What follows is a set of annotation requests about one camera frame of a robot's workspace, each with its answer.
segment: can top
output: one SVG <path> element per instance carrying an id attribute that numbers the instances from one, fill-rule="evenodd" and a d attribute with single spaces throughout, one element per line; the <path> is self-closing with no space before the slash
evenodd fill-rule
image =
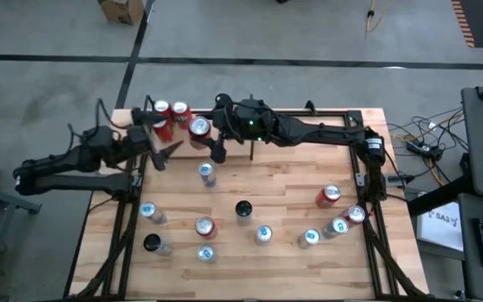
<path id="1" fill-rule="evenodd" d="M 167 120 L 163 120 L 163 121 L 161 121 L 161 122 L 156 122 L 156 123 L 153 125 L 153 127 L 154 127 L 154 128 L 161 128 L 161 127 L 165 126 L 165 123 L 167 123 Z"/>
<path id="2" fill-rule="evenodd" d="M 154 109 L 157 112 L 166 112 L 169 109 L 169 103 L 167 101 L 156 101 L 154 103 Z"/>
<path id="3" fill-rule="evenodd" d="M 199 165 L 199 174 L 203 176 L 209 176 L 214 173 L 214 166 L 208 162 L 204 162 Z"/>
<path id="4" fill-rule="evenodd" d="M 272 239 L 272 228 L 269 226 L 260 226 L 257 230 L 258 240 L 268 242 Z"/>
<path id="5" fill-rule="evenodd" d="M 336 185 L 327 185 L 325 187 L 325 197 L 331 200 L 338 200 L 340 198 L 340 190 Z"/>
<path id="6" fill-rule="evenodd" d="M 365 220 L 365 210 L 360 206 L 350 206 L 348 209 L 348 216 L 352 221 L 361 222 Z"/>
<path id="7" fill-rule="evenodd" d="M 252 206 L 251 203 L 247 200 L 239 201 L 236 204 L 236 214 L 239 216 L 247 217 L 251 215 Z"/>
<path id="8" fill-rule="evenodd" d="M 327 225 L 327 230 L 330 232 L 338 232 L 340 234 L 348 232 L 348 221 L 342 217 L 335 217 L 335 219 Z"/>
<path id="9" fill-rule="evenodd" d="M 315 229 L 310 229 L 305 232 L 305 240 L 310 244 L 314 245 L 319 241 L 319 232 Z"/>
<path id="10" fill-rule="evenodd" d="M 196 117 L 191 120 L 190 131 L 196 135 L 206 134 L 210 130 L 210 122 L 204 117 Z"/>
<path id="11" fill-rule="evenodd" d="M 195 223 L 195 230 L 201 235 L 207 235 L 214 229 L 214 221 L 209 217 L 201 217 Z"/>
<path id="12" fill-rule="evenodd" d="M 141 205 L 141 215 L 150 217 L 156 211 L 156 205 L 152 202 L 145 202 Z"/>
<path id="13" fill-rule="evenodd" d="M 214 257 L 214 249 L 209 245 L 204 245 L 197 250 L 197 257 L 200 260 L 207 261 Z"/>
<path id="14" fill-rule="evenodd" d="M 161 246 L 161 237 L 157 234 L 150 234 L 144 238 L 144 249 L 149 252 L 155 252 Z"/>
<path id="15" fill-rule="evenodd" d="M 176 102 L 173 104 L 173 111 L 176 113 L 184 113 L 188 109 L 188 105 L 184 102 Z"/>

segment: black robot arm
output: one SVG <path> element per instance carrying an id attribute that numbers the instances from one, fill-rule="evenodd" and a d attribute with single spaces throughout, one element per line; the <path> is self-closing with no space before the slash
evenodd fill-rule
<path id="1" fill-rule="evenodd" d="M 370 128 L 308 124 L 295 117 L 276 113 L 262 100 L 251 97 L 235 103 L 226 94 L 218 95 L 214 109 L 203 116 L 212 120 L 219 134 L 217 139 L 206 138 L 198 142 L 211 149 L 211 159 L 219 164 L 226 159 L 223 146 L 226 139 L 235 139 L 238 143 L 244 143 L 245 140 L 263 141 L 279 147 L 292 147 L 300 143 L 349 146 L 367 169 L 367 184 L 361 198 L 370 202 L 387 198 L 381 172 L 385 164 L 385 144 L 383 137 Z"/>
<path id="2" fill-rule="evenodd" d="M 15 190 L 21 195 L 43 194 L 48 190 L 103 190 L 116 199 L 129 192 L 133 181 L 131 169 L 120 168 L 120 163 L 138 155 L 150 155 L 155 169 L 165 170 L 165 162 L 181 142 L 157 151 L 145 126 L 165 117 L 138 108 L 133 108 L 131 115 L 131 125 L 120 127 L 112 123 L 115 128 L 126 131 L 124 138 L 108 126 L 96 126 L 81 135 L 73 134 L 80 138 L 80 145 L 64 154 L 23 161 L 13 171 Z M 122 173 L 92 177 L 57 175 L 69 171 L 94 172 L 101 167 L 101 161 Z"/>

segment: silver can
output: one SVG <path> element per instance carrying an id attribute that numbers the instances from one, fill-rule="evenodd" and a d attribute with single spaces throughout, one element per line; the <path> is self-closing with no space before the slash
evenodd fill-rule
<path id="1" fill-rule="evenodd" d="M 365 220 L 366 213 L 360 206 L 350 206 L 343 210 L 339 216 L 346 219 L 350 223 L 350 227 L 354 227 L 360 225 Z"/>
<path id="2" fill-rule="evenodd" d="M 322 236 L 327 239 L 335 238 L 340 234 L 348 232 L 348 221 L 342 217 L 335 217 L 330 223 L 324 226 Z"/>
<path id="3" fill-rule="evenodd" d="M 309 229 L 298 237 L 298 246 L 301 248 L 309 248 L 319 242 L 319 232 L 315 229 Z"/>
<path id="4" fill-rule="evenodd" d="M 216 186 L 216 167 L 213 163 L 205 161 L 199 164 L 199 175 L 205 183 L 205 187 L 213 188 Z"/>
<path id="5" fill-rule="evenodd" d="M 216 223 L 209 217 L 199 218 L 195 223 L 195 230 L 204 239 L 213 239 L 217 236 Z"/>
<path id="6" fill-rule="evenodd" d="M 150 234 L 144 238 L 144 249 L 160 256 L 170 256 L 173 246 L 158 234 Z"/>
<path id="7" fill-rule="evenodd" d="M 252 205 L 247 200 L 239 201 L 236 204 L 236 219 L 238 225 L 246 226 L 251 223 Z"/>
<path id="8" fill-rule="evenodd" d="M 255 236 L 255 242 L 259 246 L 264 246 L 272 240 L 273 231 L 269 226 L 259 226 Z"/>
<path id="9" fill-rule="evenodd" d="M 203 245 L 197 250 L 197 258 L 206 263 L 213 263 L 216 260 L 216 251 L 210 245 Z"/>
<path id="10" fill-rule="evenodd" d="M 164 224 L 167 221 L 167 216 L 152 202 L 145 202 L 141 205 L 141 215 L 155 224 Z"/>

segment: cardboard box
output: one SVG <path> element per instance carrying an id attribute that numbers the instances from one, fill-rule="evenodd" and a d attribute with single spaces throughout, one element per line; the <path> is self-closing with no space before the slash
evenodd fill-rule
<path id="1" fill-rule="evenodd" d="M 141 22 L 144 13 L 142 0 L 98 0 L 107 20 L 134 25 Z"/>

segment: yellow cable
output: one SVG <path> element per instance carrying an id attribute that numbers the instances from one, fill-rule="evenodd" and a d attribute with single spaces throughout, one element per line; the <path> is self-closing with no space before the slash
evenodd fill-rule
<path id="1" fill-rule="evenodd" d="M 368 19 L 366 20 L 366 32 L 367 33 L 371 33 L 374 30 L 376 30 L 379 23 L 382 22 L 383 17 L 385 17 L 385 13 L 387 13 L 387 8 L 388 8 L 389 2 L 390 2 L 390 0 L 387 0 L 387 1 L 385 1 L 385 4 L 383 4 L 382 15 L 380 16 L 379 20 L 377 20 L 377 23 L 376 23 L 376 25 L 374 25 L 373 28 L 371 28 L 371 22 L 372 22 L 372 18 L 374 16 L 368 16 Z M 373 12 L 375 6 L 376 6 L 375 0 L 370 0 L 370 11 Z"/>
<path id="2" fill-rule="evenodd" d="M 432 159 L 429 160 L 429 163 L 431 164 L 430 166 L 430 172 L 432 172 L 432 175 L 434 176 L 435 178 L 435 181 L 437 181 L 437 183 L 440 185 L 440 186 L 444 186 L 444 183 L 443 181 L 437 176 L 437 174 L 435 174 L 435 170 L 434 170 L 434 167 L 435 167 L 435 163 L 432 161 Z"/>

